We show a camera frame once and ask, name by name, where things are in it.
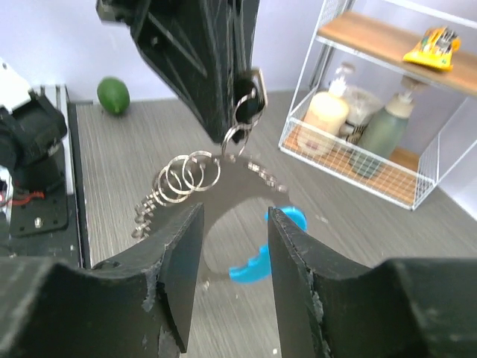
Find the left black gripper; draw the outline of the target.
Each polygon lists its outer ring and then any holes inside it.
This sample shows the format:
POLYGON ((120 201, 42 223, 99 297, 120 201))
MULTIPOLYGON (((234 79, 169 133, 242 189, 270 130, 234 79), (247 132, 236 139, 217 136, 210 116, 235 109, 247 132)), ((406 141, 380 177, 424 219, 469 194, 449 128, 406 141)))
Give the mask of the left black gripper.
POLYGON ((97 1, 214 143, 233 125, 234 83, 251 69, 260 0, 97 1))

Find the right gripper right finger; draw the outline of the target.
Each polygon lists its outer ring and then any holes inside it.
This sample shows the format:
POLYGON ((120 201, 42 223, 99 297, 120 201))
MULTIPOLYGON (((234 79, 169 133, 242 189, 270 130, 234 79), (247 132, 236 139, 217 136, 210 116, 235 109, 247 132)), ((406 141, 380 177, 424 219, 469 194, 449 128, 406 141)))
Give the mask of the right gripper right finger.
POLYGON ((269 210, 284 357, 474 357, 476 260, 390 258, 363 266, 269 210))

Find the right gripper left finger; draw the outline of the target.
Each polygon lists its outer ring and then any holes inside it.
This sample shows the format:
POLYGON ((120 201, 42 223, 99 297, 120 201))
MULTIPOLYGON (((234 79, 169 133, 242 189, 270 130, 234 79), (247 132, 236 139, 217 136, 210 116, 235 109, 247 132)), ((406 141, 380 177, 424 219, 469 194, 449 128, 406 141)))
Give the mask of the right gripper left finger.
POLYGON ((1 260, 3 357, 178 357, 189 342, 204 209, 181 209, 90 270, 1 260))

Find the black-headed key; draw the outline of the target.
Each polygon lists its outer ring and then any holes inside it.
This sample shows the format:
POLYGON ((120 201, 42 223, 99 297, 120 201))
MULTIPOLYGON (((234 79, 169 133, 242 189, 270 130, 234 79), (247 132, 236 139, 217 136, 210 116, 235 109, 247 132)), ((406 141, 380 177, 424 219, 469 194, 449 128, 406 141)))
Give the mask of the black-headed key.
POLYGON ((251 129, 258 124, 268 105, 265 81, 260 68, 242 72, 234 83, 234 118, 251 129))

